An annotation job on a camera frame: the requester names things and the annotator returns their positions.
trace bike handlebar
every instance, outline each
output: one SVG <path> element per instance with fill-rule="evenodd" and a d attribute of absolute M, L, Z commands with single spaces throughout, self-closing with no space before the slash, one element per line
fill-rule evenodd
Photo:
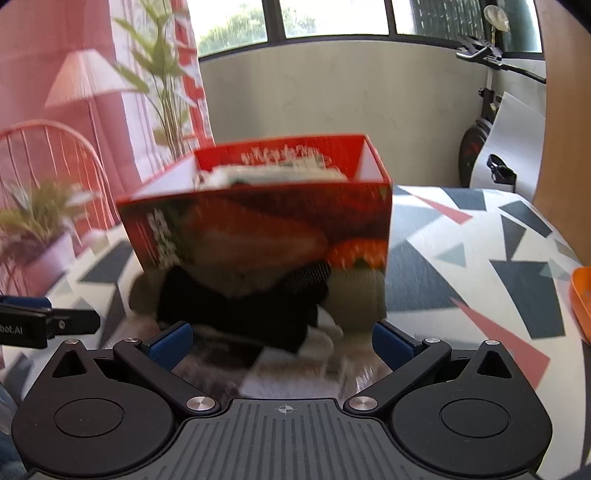
<path fill-rule="evenodd" d="M 491 50 L 488 47 L 484 47 L 478 50 L 476 53 L 467 53 L 463 51 L 457 51 L 456 57 L 460 60 L 469 61 L 471 63 L 481 63 L 486 57 L 490 56 Z"/>
<path fill-rule="evenodd" d="M 485 45 L 481 48 L 483 43 L 486 44 L 486 42 L 483 40 L 477 40 L 472 37 L 464 36 L 460 39 L 460 42 L 465 45 L 466 50 L 459 50 L 456 52 L 456 57 L 458 59 L 468 61 L 470 63 L 480 63 L 481 65 L 485 65 L 494 70 L 506 70 L 508 72 L 518 73 L 535 80 L 536 82 L 546 85 L 546 79 L 544 77 L 530 72 L 529 70 L 503 63 L 501 51 L 498 50 L 497 53 L 494 52 L 494 50 L 497 50 L 496 47 Z"/>

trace plant pot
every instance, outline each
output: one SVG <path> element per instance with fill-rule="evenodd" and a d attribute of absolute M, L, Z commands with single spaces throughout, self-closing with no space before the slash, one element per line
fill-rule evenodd
<path fill-rule="evenodd" d="M 21 268 L 27 294 L 31 297 L 45 295 L 75 259 L 72 237 L 66 232 Z"/>

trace black fabric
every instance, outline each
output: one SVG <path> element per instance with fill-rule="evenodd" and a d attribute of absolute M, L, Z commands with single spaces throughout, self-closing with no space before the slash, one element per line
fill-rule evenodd
<path fill-rule="evenodd" d="M 162 286 L 157 319 L 164 325 L 179 320 L 207 325 L 296 353 L 308 326 L 317 326 L 317 303 L 328 293 L 329 274 L 328 265 L 320 262 L 292 272 L 270 291 L 228 299 L 173 267 Z"/>

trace lamp shade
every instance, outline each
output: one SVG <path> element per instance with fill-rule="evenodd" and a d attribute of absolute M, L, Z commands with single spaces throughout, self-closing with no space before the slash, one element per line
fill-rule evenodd
<path fill-rule="evenodd" d="M 136 90 L 96 50 L 68 54 L 49 90 L 45 106 L 64 105 L 111 92 Z"/>

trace red box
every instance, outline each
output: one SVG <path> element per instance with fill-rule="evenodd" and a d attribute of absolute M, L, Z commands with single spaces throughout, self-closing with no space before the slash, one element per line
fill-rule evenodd
<path fill-rule="evenodd" d="M 347 182 L 193 190 L 197 169 L 278 164 L 321 155 Z M 129 199 L 121 219 L 144 269 L 192 264 L 244 274 L 322 259 L 333 268 L 385 268 L 391 180 L 364 135 L 294 137 L 195 151 Z"/>

